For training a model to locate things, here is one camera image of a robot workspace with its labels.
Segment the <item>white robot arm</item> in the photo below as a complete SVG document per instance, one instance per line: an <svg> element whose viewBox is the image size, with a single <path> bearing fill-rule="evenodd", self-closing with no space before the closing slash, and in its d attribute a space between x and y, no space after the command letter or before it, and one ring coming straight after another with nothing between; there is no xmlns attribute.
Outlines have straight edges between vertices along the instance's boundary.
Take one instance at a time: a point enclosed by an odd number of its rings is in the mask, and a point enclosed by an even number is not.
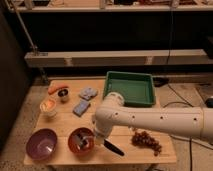
<svg viewBox="0 0 213 171"><path fill-rule="evenodd" d="M111 92L96 108L95 135L108 138L114 126L142 128L213 143L211 108L124 107L123 96Z"/></svg>

